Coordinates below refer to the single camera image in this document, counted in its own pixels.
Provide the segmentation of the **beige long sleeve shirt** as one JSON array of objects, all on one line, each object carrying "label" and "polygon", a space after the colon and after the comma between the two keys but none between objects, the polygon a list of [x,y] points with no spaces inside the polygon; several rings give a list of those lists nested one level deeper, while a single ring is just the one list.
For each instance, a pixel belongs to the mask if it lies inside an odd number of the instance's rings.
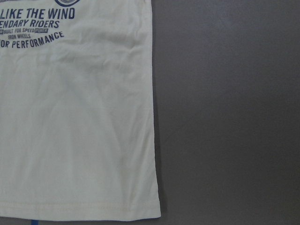
[{"label": "beige long sleeve shirt", "polygon": [[1,1],[0,214],[160,217],[151,1]]}]

